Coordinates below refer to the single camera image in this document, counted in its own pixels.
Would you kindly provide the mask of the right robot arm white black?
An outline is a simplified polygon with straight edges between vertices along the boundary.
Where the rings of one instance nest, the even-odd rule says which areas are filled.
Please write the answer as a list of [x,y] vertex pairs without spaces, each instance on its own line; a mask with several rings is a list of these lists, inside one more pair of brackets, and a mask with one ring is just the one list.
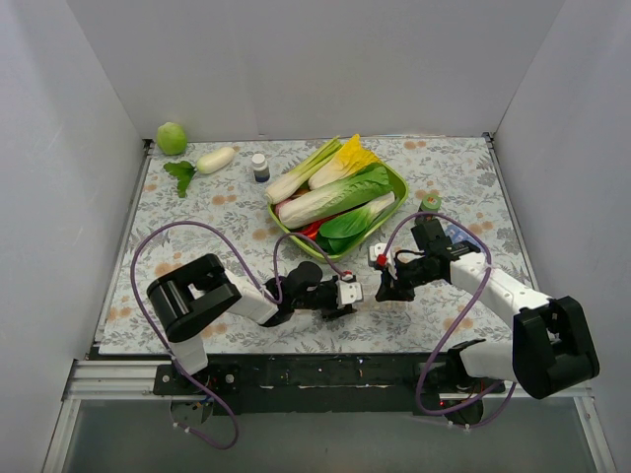
[[445,371],[453,389],[465,392],[489,378],[516,382],[543,399],[598,376],[596,348],[575,299],[554,299],[493,268],[480,244],[452,241],[435,219],[417,219],[412,234],[417,248],[407,262],[384,243],[370,247],[369,264],[381,273],[377,301],[411,302],[416,288],[445,281],[512,331],[509,342],[478,339],[450,348]]

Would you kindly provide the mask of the clear weekly pill organizer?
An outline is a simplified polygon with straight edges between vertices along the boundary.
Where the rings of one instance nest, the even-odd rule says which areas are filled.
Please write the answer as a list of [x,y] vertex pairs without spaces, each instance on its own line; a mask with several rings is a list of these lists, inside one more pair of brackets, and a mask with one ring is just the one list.
[[400,301],[385,301],[378,302],[374,296],[365,296],[365,298],[357,304],[354,304],[354,308],[358,313],[387,313],[406,310],[408,308],[408,302]]

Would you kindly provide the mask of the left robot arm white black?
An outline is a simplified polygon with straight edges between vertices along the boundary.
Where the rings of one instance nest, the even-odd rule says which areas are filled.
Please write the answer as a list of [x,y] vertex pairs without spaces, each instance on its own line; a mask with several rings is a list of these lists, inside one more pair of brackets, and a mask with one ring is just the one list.
[[175,381],[185,392],[197,394],[210,380],[201,332],[224,313],[262,327],[283,324],[297,310],[335,319],[354,311],[363,289],[350,274],[323,280],[319,266],[306,261],[259,290],[226,269],[216,255],[206,254],[152,282],[147,296],[179,363]]

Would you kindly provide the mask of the green pill bottle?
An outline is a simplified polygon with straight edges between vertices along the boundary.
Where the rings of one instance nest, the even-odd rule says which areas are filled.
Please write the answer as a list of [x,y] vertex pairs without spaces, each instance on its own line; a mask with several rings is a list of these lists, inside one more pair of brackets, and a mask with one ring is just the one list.
[[439,195],[428,193],[423,196],[419,205],[420,212],[439,213],[442,206],[442,199]]

